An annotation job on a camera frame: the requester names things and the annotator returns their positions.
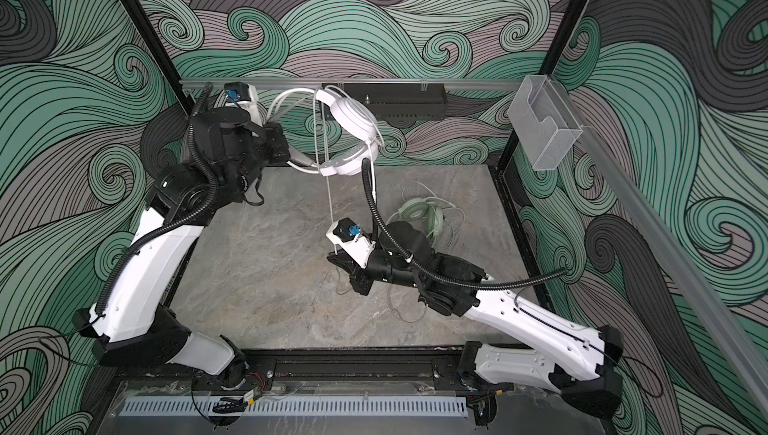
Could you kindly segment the white over-ear headphones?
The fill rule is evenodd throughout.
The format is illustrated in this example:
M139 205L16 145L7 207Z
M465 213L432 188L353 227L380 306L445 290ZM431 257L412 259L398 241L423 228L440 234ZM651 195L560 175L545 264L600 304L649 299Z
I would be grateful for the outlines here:
M332 120L346 135L351 136L357 144L337 155L327 157L324 162L317 158L314 161L299 155L299 151L289 147L291 159L286 163L292 169L308 175L318 175L324 178L332 176L358 175L367 162L372 168L378 156L378 150L384 144L384 138L373 113L362 103L353 99L341 88L330 85L326 88L290 88L277 95L264 116L264 125L278 120L278 110L283 102L294 94L305 95L312 104L313 116L319 115L320 108L326 108Z

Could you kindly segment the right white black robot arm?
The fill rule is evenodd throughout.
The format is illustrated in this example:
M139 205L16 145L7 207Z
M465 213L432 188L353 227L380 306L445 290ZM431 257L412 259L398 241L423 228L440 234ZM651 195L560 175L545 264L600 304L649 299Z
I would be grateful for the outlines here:
M407 222L389 224L386 234L374 239L344 218L326 236L336 248L328 261L348 273L356 293L368 294L375 282L414 288L419 301L438 314L482 323L520 342L518 348L466 343L460 363L466 385L477 390L526 385L549 390L596 418L617 412L623 340L616 328L583 326L530 303L515 289L491 289L482 268L434 251Z

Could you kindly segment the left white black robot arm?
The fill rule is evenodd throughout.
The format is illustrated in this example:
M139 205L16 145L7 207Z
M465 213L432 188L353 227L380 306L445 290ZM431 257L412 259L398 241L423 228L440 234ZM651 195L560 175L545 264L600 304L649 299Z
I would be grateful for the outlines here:
M224 336L187 328L162 299L216 212L246 202L267 166L289 160L289 146L278 123L256 123L233 106L192 116L186 146L188 160L161 171L134 240L97 302L78 310L74 322L83 337L92 339L101 366L183 365L232 389L248 370L242 352Z

